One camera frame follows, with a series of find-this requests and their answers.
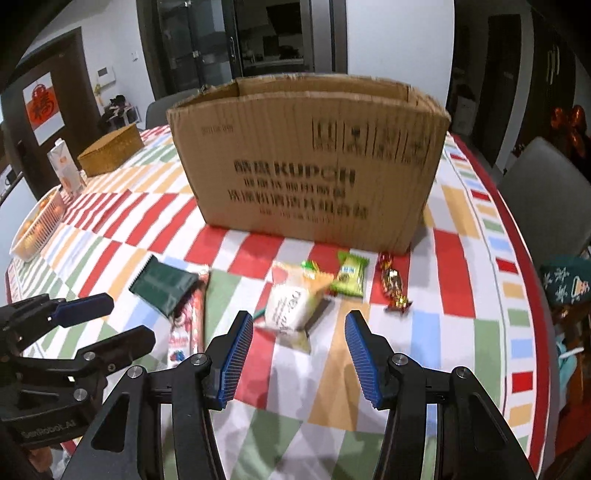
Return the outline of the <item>white pink snack stick packet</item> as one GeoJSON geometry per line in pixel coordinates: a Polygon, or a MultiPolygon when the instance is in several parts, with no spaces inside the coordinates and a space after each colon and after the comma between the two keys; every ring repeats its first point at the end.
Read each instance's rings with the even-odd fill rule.
{"type": "Polygon", "coordinates": [[[204,352],[205,296],[211,277],[208,267],[197,271],[197,282],[180,302],[171,319],[167,367],[174,368],[195,353],[204,352]]]}

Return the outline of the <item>dark green snack pouch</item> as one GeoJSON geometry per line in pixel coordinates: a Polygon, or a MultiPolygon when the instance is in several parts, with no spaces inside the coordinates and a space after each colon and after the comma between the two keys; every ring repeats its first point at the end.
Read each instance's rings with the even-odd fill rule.
{"type": "Polygon", "coordinates": [[[183,300],[197,288],[199,276],[160,262],[151,256],[128,290],[166,318],[171,318],[183,300]]]}

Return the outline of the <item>red gold candy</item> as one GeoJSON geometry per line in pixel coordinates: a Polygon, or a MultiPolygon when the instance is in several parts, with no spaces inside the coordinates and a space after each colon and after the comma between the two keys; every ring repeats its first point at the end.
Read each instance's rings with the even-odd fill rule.
{"type": "Polygon", "coordinates": [[[379,255],[378,271],[383,294],[387,299],[386,310],[405,314],[412,306],[404,290],[404,282],[400,271],[394,265],[394,256],[389,252],[379,255]]]}

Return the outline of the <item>Denmas cream snack packet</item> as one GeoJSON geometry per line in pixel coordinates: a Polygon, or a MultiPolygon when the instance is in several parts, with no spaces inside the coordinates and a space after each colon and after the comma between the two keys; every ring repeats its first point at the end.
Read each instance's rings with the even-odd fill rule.
{"type": "Polygon", "coordinates": [[[273,261],[270,295],[254,327],[273,334],[284,347],[311,354],[308,326],[315,322],[318,308],[334,278],[331,273],[322,271],[310,278],[304,276],[301,264],[273,261]]]}

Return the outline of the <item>green yellow snack packet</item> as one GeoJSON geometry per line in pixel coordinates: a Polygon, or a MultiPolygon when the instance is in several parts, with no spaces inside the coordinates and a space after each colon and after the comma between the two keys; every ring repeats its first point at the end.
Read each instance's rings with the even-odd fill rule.
{"type": "Polygon", "coordinates": [[[331,284],[333,294],[363,298],[369,259],[349,251],[339,251],[339,271],[331,284]]]}

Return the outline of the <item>small green candy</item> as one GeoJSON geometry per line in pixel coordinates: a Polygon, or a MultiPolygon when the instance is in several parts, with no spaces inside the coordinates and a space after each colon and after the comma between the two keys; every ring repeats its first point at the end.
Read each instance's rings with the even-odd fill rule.
{"type": "Polygon", "coordinates": [[[315,261],[312,260],[304,260],[301,262],[301,269],[304,270],[304,276],[307,277],[315,277],[319,272],[321,272],[320,267],[315,261]]]}

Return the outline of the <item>white basket of oranges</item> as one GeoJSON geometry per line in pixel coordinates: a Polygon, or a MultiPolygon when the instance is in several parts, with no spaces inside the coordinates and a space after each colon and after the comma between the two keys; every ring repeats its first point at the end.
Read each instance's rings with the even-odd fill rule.
{"type": "Polygon", "coordinates": [[[61,187],[50,189],[29,212],[13,238],[10,254],[31,261],[45,246],[61,223],[66,206],[61,187]]]}

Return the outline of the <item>colourful checkered tablecloth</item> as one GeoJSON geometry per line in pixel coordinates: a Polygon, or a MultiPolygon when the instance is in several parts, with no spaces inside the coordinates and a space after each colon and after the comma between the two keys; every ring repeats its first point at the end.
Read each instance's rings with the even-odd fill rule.
{"type": "MultiPolygon", "coordinates": [[[[67,299],[109,294],[110,316],[57,328],[29,354],[70,358],[88,344],[145,325],[156,344],[142,359],[166,364],[168,321],[129,291],[150,257],[187,271],[211,267],[205,334],[221,335],[236,312],[266,306],[271,267],[311,260],[339,268],[335,246],[214,228],[201,216],[167,128],[145,132],[144,148],[117,171],[92,179],[30,262],[1,269],[7,300],[46,293],[67,299]]],[[[423,366],[470,368],[511,427],[535,472],[551,462],[551,346],[545,300],[516,224],[492,181],[448,139],[424,213],[405,255],[394,259],[411,299],[388,312],[369,253],[363,298],[335,297],[311,327],[308,352],[263,333],[228,408],[213,417],[230,479],[369,479],[387,413],[365,399],[345,339],[360,310],[370,329],[423,366]]]]}

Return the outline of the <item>teal cloth on chair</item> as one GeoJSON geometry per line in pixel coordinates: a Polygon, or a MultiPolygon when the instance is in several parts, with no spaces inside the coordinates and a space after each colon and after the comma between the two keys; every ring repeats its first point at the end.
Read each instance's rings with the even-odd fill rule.
{"type": "Polygon", "coordinates": [[[567,347],[563,337],[556,338],[556,347],[559,382],[564,386],[574,375],[578,364],[577,356],[584,351],[584,348],[581,346],[567,347]]]}

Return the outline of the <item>white orange drink carton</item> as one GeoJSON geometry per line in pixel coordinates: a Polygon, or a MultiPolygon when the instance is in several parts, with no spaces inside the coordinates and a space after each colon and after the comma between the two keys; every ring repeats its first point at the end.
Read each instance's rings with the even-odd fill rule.
{"type": "Polygon", "coordinates": [[[64,191],[72,198],[78,197],[85,188],[85,182],[66,142],[58,138],[47,157],[64,191]]]}

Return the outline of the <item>woven wicker box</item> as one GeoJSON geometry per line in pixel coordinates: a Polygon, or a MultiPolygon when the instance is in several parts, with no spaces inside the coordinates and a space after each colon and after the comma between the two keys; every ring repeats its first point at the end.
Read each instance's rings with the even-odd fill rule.
{"type": "Polygon", "coordinates": [[[77,160],[88,177],[111,173],[144,147],[135,124],[104,135],[87,147],[77,160]]]}

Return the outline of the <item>grey chair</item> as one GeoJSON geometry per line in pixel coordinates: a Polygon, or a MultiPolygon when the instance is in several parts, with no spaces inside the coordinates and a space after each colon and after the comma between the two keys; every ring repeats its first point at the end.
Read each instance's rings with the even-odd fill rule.
{"type": "Polygon", "coordinates": [[[590,244],[590,183],[547,140],[537,137],[499,183],[534,265],[578,256],[590,244]]]}
{"type": "Polygon", "coordinates": [[[150,103],[146,109],[145,128],[152,129],[167,125],[167,111],[177,103],[197,95],[198,92],[198,89],[183,90],[150,103]]]}

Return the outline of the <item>brown cardboard box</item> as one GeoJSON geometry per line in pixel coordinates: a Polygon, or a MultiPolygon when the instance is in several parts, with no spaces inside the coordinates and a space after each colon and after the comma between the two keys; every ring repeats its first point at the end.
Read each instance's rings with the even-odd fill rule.
{"type": "Polygon", "coordinates": [[[450,125],[410,85],[339,74],[238,78],[167,119],[209,225],[396,254],[422,222],[450,125]]]}

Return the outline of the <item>red foil balloon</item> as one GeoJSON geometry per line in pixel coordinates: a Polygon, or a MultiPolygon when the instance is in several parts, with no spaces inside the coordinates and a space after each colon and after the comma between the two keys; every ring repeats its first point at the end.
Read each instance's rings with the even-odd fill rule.
{"type": "Polygon", "coordinates": [[[551,115],[552,140],[567,157],[583,159],[587,153],[587,121],[581,105],[570,109],[555,108],[551,115]]]}

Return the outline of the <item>white wall intercom panel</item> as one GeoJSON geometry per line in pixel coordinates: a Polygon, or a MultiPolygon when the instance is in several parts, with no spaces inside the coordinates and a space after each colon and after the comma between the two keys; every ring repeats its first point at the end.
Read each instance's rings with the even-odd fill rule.
{"type": "Polygon", "coordinates": [[[102,67],[97,70],[97,84],[101,88],[111,85],[115,81],[116,77],[113,69],[110,66],[102,67]]]}

